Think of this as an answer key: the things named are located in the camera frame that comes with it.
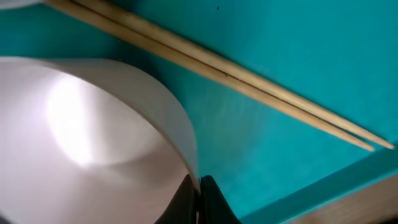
white object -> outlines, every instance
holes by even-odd
[[[2,58],[0,70],[11,222],[154,223],[187,173],[198,187],[190,120],[150,75],[98,59]]]
[[[15,9],[42,2],[41,0],[0,0],[0,9]]]

pair of chopsticks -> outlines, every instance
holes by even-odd
[[[48,0],[46,3],[119,39],[203,75],[210,80],[228,86],[250,98],[359,147],[369,151],[374,150],[369,144],[342,129],[389,149],[394,148],[386,140],[321,106],[269,80],[263,79],[209,50],[163,30],[159,26],[110,2],[104,0],[75,0],[74,2]]]

chopstick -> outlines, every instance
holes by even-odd
[[[294,105],[301,110],[307,111],[325,121],[334,124],[337,127],[350,131],[351,133],[357,134],[365,139],[372,142],[378,143],[389,149],[393,149],[394,146],[386,140],[376,136],[373,133],[359,127],[358,125],[338,116],[337,114],[328,111],[321,106],[312,103],[301,96],[298,96],[291,91],[282,88],[275,83],[266,80],[255,73],[246,70],[239,65],[236,65],[223,57],[220,57],[209,50],[206,50],[192,42],[189,42],[161,27],[146,21],[145,19],[126,11],[110,2],[99,1],[99,0],[74,0],[79,4],[121,24],[127,28],[130,28],[142,35],[145,35],[151,39],[159,41],[160,43],[167,45],[175,50],[178,50],[186,55],[189,55],[211,67],[217,68],[222,72],[225,72],[231,76],[236,77],[258,89],[265,91],[277,98],[284,100],[291,105]]]
[[[203,62],[200,62],[192,57],[189,57],[173,48],[170,48],[158,41],[152,40],[144,35],[141,35],[131,29],[123,27],[116,22],[113,22],[106,17],[99,15],[89,9],[81,7],[70,1],[47,1],[49,6],[62,11],[70,16],[73,16],[83,22],[91,24],[100,30],[114,35],[130,44],[136,45],[148,52],[156,54],[165,58],[177,65],[185,67],[193,72],[196,72],[204,77],[214,80],[222,85],[228,86],[248,97],[251,97],[261,103],[269,105],[293,118],[303,121],[315,128],[321,129],[329,134],[332,134],[340,139],[357,145],[361,148],[373,151],[373,147],[364,141],[334,127],[326,121],[317,118],[316,116],[300,110],[264,91],[261,91],[252,85],[238,80],[220,70],[217,70]]]

teal surface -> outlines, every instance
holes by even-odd
[[[398,1],[117,3],[389,141],[398,139]],[[393,162],[381,168],[395,152],[366,152],[47,6],[0,11],[0,55],[111,58],[159,79],[192,120],[200,174],[215,178],[244,223],[282,222],[397,168]],[[356,169],[331,180],[351,185],[335,190],[317,182],[362,161],[374,172]],[[318,193],[302,204],[307,186]]]

wooden chopstick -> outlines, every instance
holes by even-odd
[[[315,128],[321,129],[329,134],[332,134],[340,139],[355,144],[359,147],[373,151],[373,147],[369,144],[359,140],[358,138],[342,131],[339,128],[325,122],[324,120],[317,118],[316,116],[300,110],[276,97],[265,93],[247,83],[238,80],[235,77],[231,77],[228,74],[221,72],[203,62],[200,62],[194,58],[191,58],[175,49],[172,49],[160,42],[154,41],[144,35],[141,35],[131,29],[123,27],[116,22],[113,22],[106,17],[103,17],[89,9],[81,7],[73,2],[69,1],[47,1],[49,6],[62,11],[70,16],[73,16],[83,22],[91,24],[100,30],[114,35],[130,44],[134,44],[148,52],[156,54],[162,58],[165,58],[177,65],[185,67],[193,72],[196,72],[204,77],[214,80],[220,84],[228,86],[248,97],[251,97],[261,103],[269,105],[291,117],[303,121]]]
[[[393,149],[394,146],[386,140],[376,136],[373,133],[359,127],[358,125],[338,116],[337,114],[328,111],[321,106],[312,103],[301,96],[298,96],[291,91],[282,88],[275,83],[270,82],[255,73],[246,70],[239,65],[236,65],[223,57],[220,57],[209,50],[206,50],[192,42],[189,42],[161,27],[146,21],[145,19],[126,11],[110,2],[99,1],[99,0],[74,0],[79,4],[121,24],[127,28],[130,28],[142,35],[145,35],[151,39],[154,39],[160,43],[163,43],[175,50],[178,50],[186,55],[189,55],[205,64],[208,64],[222,72],[225,72],[239,80],[242,80],[258,89],[265,91],[277,98],[284,100],[291,105],[294,105],[304,111],[307,111],[325,121],[334,124],[337,127],[350,131],[358,136],[366,138],[370,141],[378,143],[389,149]]]

